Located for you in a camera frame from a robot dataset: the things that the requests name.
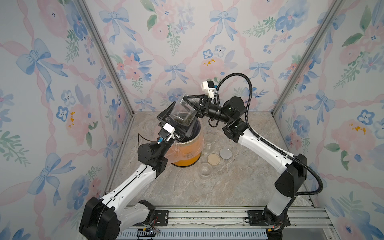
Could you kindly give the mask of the beige jar lid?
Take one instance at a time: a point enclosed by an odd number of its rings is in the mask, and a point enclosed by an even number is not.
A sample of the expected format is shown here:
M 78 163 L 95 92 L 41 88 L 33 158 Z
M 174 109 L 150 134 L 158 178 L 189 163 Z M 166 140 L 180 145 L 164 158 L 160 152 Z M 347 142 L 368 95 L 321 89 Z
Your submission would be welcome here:
M 220 156 L 218 156 L 217 154 L 210 154 L 207 157 L 207 161 L 210 165 L 217 166 L 220 164 L 221 159 Z

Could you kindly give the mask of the grey metal jar lid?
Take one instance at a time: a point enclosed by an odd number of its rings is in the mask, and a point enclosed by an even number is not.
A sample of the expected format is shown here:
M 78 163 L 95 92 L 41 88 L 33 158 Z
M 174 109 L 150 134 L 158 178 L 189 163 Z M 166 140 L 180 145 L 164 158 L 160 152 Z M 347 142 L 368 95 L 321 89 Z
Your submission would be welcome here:
M 221 149 L 219 151 L 219 156 L 223 160 L 229 160 L 232 158 L 233 154 L 230 149 Z

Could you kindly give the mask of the translucent plastic jar lid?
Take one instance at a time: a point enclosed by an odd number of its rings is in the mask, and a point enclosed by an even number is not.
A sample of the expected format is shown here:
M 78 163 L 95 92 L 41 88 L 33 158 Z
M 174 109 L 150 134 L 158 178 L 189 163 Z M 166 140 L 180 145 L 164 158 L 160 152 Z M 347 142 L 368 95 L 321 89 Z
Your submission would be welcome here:
M 249 161 L 249 158 L 244 154 L 238 154 L 235 156 L 235 163 L 239 166 L 248 166 Z

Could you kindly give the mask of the glass jar with tea leaves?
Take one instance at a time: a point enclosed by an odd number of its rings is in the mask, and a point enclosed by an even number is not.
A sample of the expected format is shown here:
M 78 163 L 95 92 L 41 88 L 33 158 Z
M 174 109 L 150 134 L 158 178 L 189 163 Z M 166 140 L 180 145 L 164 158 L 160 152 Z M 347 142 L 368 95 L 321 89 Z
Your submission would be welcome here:
M 204 136 L 204 143 L 205 143 L 205 151 L 211 152 L 214 148 L 214 145 L 216 143 L 216 138 L 213 134 L 206 134 Z

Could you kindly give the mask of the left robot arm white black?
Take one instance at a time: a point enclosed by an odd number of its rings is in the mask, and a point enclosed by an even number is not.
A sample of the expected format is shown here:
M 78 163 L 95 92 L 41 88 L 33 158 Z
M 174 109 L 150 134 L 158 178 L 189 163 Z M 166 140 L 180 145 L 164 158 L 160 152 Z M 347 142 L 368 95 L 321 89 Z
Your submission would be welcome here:
M 156 208 L 146 200 L 133 207 L 128 203 L 164 172 L 175 145 L 194 135 L 198 110 L 185 100 L 161 112 L 158 139 L 139 145 L 139 168 L 122 184 L 100 199 L 85 205 L 79 232 L 88 240 L 115 240 L 120 231 L 135 226 L 152 226 Z

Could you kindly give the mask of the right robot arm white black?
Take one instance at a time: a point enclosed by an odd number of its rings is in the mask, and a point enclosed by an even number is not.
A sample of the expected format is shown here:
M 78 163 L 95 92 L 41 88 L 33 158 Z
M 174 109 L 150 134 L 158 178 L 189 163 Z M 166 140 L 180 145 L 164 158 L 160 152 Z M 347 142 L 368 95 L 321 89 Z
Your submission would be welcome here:
M 279 174 L 275 193 L 261 214 L 250 224 L 263 224 L 272 228 L 282 227 L 288 219 L 288 209 L 307 178 L 304 156 L 296 157 L 257 134 L 242 116 L 246 114 L 245 103 L 240 97 L 232 97 L 224 106 L 217 106 L 206 95 L 184 96 L 182 106 L 194 109 L 195 116 L 208 117 L 226 125 L 223 132 L 228 139 L 256 153 L 267 161 Z

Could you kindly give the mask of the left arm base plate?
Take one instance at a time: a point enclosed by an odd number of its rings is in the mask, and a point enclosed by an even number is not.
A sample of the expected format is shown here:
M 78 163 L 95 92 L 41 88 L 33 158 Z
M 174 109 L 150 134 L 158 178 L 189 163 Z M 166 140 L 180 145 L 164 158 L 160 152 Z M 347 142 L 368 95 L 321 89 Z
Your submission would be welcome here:
M 150 226 L 159 226 L 166 227 L 169 222 L 169 212 L 168 210 L 154 210 L 150 211 L 148 223 Z

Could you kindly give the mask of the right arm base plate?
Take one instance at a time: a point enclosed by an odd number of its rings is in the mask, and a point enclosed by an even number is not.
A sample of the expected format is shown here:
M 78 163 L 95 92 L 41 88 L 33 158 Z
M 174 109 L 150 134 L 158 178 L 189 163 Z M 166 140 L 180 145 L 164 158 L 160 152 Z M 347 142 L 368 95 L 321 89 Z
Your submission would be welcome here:
M 264 210 L 249 210 L 245 222 L 252 227 L 287 227 L 291 225 L 287 211 L 282 212 L 281 215 L 276 216 L 272 212 Z

